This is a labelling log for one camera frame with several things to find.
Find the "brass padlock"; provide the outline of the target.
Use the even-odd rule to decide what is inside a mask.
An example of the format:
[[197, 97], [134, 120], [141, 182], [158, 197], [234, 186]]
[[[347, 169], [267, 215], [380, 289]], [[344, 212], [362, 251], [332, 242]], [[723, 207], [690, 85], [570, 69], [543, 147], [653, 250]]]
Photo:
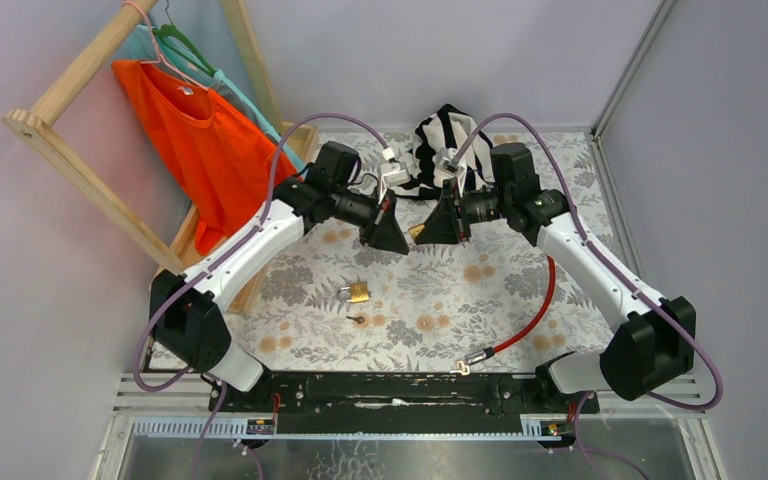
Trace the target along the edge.
[[367, 281], [355, 281], [336, 289], [335, 298], [345, 304], [365, 303], [371, 299]]
[[418, 224], [408, 229], [408, 235], [414, 243], [417, 242], [419, 236], [424, 231], [424, 229], [425, 229], [424, 224]]

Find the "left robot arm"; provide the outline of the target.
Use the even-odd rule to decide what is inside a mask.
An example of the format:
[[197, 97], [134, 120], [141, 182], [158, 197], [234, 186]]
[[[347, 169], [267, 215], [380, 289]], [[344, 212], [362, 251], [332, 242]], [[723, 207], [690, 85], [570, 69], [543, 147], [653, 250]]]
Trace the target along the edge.
[[385, 149], [378, 187], [352, 190], [360, 156], [327, 142], [305, 176], [290, 176], [267, 197], [258, 216], [199, 263], [181, 274], [162, 271], [150, 288], [149, 332], [186, 366], [232, 387], [248, 411], [269, 401], [266, 368], [234, 343], [224, 314], [254, 276], [311, 229], [329, 219], [357, 227], [362, 244], [405, 255], [409, 248], [395, 216], [393, 187], [410, 179], [407, 167]]

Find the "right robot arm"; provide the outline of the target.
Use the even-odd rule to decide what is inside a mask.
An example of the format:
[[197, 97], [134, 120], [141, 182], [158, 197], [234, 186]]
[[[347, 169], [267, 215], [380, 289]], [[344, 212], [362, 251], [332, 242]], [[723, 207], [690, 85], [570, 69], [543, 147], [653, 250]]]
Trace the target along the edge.
[[433, 157], [441, 196], [413, 238], [418, 244], [458, 244], [479, 223], [503, 219], [569, 274], [591, 299], [613, 336], [601, 350], [568, 353], [541, 365], [535, 402], [557, 412], [586, 390], [611, 390], [636, 400], [687, 373], [694, 365], [689, 340], [696, 312], [688, 300], [668, 300], [646, 285], [591, 234], [567, 196], [545, 189], [531, 151], [521, 142], [490, 151], [494, 181], [465, 188], [467, 169], [452, 149]]

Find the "floral tablecloth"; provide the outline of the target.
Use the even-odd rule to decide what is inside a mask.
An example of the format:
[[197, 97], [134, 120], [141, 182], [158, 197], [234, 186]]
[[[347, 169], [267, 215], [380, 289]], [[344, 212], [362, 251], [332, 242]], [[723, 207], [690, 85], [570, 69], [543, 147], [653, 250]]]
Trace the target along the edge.
[[[355, 281], [368, 282], [371, 299], [338, 301], [336, 289]], [[406, 256], [363, 246], [355, 227], [327, 221], [275, 257], [226, 321], [234, 342], [274, 370], [444, 371], [534, 323], [482, 365], [526, 371], [612, 336], [572, 277], [550, 276], [545, 256], [502, 221], [477, 226], [465, 244]]]

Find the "black white striped cloth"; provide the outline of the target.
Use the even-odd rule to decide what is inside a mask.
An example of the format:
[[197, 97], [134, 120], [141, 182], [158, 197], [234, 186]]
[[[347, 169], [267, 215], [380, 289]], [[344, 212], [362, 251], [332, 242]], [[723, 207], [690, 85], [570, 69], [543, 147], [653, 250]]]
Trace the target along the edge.
[[[451, 104], [445, 104], [422, 120], [414, 130], [412, 147], [399, 161], [409, 177], [402, 185], [388, 185], [401, 198], [427, 201], [440, 197], [446, 174], [437, 169], [439, 154], [454, 155], [477, 128], [477, 122]], [[479, 131], [459, 165], [466, 168], [464, 190], [478, 190], [495, 183], [490, 151], [493, 143]]]

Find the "orange t-shirt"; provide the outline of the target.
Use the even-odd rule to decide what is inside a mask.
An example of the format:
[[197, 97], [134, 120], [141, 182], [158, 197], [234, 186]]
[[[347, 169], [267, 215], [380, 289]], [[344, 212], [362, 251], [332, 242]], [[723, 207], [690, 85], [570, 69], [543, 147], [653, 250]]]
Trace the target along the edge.
[[160, 158], [199, 211], [199, 254], [251, 220], [270, 183], [298, 171], [218, 92], [138, 60], [116, 60], [112, 70]]

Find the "wooden clothes rack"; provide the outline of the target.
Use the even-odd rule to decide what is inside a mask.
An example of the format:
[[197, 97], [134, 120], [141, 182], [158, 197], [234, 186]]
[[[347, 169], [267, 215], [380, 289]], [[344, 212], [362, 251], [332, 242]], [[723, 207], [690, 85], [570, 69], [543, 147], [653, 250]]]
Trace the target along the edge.
[[[133, 7], [120, 8], [32, 108], [12, 109], [3, 117], [3, 121], [122, 229], [152, 260], [161, 267], [169, 267], [173, 272], [180, 273], [198, 259], [194, 247], [198, 209], [189, 209], [172, 243], [165, 244], [53, 129], [67, 108], [135, 29], [142, 19], [141, 14], [154, 6], [153, 1], [137, 1]], [[318, 145], [319, 132], [314, 126], [301, 126], [290, 132], [291, 124], [282, 120], [247, 4], [244, 1], [223, 1], [221, 6], [252, 82], [258, 107], [279, 132], [287, 135], [287, 145], [292, 151], [305, 161], [311, 160]]]

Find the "pink hanger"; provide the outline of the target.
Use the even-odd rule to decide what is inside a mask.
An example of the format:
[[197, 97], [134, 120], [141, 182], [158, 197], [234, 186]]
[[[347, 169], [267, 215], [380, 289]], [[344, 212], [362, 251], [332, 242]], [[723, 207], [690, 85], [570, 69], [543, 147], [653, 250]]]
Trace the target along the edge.
[[141, 16], [142, 21], [141, 23], [145, 25], [145, 28], [148, 31], [148, 36], [151, 40], [151, 43], [153, 45], [153, 49], [155, 52], [155, 59], [154, 60], [143, 60], [143, 63], [146, 64], [163, 64], [167, 67], [167, 69], [171, 72], [174, 72], [178, 77], [180, 77], [183, 81], [187, 82], [190, 85], [197, 86], [201, 90], [207, 90], [208, 87], [199, 83], [196, 79], [193, 79], [191, 76], [187, 75], [185, 72], [182, 72], [180, 69], [177, 68], [177, 66], [174, 63], [171, 63], [167, 56], [164, 54], [163, 49], [160, 47], [154, 33], [152, 30], [152, 22], [144, 10], [143, 7], [138, 6], [134, 1], [122, 1], [122, 6], [129, 5], [133, 7]]

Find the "green hanger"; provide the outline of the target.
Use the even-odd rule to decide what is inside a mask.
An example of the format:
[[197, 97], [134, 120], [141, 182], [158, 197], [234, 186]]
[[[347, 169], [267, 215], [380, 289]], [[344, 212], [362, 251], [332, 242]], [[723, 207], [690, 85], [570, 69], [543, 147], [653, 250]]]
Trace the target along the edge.
[[186, 60], [193, 68], [201, 71], [209, 77], [213, 77], [217, 69], [202, 55], [195, 44], [174, 24], [169, 13], [170, 2], [166, 1], [164, 13], [167, 22], [160, 27], [152, 29], [157, 41]]

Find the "light blue shirt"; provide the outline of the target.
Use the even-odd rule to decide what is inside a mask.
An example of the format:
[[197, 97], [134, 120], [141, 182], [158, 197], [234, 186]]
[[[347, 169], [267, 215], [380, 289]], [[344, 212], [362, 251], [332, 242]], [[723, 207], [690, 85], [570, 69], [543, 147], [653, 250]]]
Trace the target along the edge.
[[128, 36], [111, 69], [167, 169], [176, 178], [267, 169], [280, 136], [222, 70], [209, 77], [161, 45], [171, 63], [201, 90], [163, 64], [146, 64], [155, 52], [144, 25]]

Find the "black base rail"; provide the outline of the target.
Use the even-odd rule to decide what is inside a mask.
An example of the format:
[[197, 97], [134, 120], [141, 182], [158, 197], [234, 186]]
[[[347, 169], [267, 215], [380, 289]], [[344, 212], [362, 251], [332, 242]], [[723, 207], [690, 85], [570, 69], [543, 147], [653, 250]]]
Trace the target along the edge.
[[595, 414], [543, 374], [269, 371], [248, 392], [212, 387], [222, 413], [263, 413], [281, 434], [516, 434], [524, 415]]

